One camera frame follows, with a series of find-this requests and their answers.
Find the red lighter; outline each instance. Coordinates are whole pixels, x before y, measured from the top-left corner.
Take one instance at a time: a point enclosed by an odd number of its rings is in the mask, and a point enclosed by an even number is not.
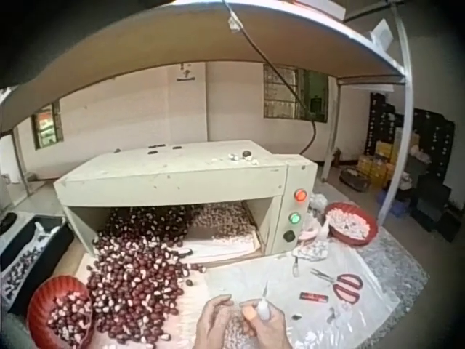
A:
[[[319,302],[319,303],[327,303],[328,302],[328,296],[326,296],[325,294],[300,292],[299,298],[301,300],[309,300],[311,302]]]

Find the red indicator light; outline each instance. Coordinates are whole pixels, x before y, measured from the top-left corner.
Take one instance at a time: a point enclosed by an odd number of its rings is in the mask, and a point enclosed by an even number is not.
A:
[[[294,198],[296,198],[298,202],[305,201],[307,198],[307,192],[305,190],[298,189],[294,194]]]

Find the machine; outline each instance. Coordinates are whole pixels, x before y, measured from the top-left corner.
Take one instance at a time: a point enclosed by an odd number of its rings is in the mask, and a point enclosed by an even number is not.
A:
[[[317,164],[276,155],[248,140],[193,143],[106,153],[69,172],[55,190],[90,255],[109,208],[242,201],[262,254],[296,245]]]

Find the hand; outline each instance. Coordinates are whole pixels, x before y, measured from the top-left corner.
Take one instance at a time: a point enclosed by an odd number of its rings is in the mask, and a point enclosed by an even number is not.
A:
[[[222,349],[226,326],[233,312],[230,294],[215,297],[203,307],[193,349]]]
[[[242,315],[256,332],[260,349],[292,349],[286,334],[286,318],[284,313],[273,304],[268,303],[270,305],[271,318],[269,321],[262,321],[255,310],[258,303],[259,300],[249,300],[240,304],[240,306],[242,307]],[[244,332],[250,333],[247,325],[244,326]]]

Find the black button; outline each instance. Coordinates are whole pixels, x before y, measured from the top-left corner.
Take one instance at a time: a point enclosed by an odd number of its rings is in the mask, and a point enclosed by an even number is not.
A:
[[[296,234],[292,230],[288,230],[283,234],[283,238],[287,242],[292,242],[296,239]]]

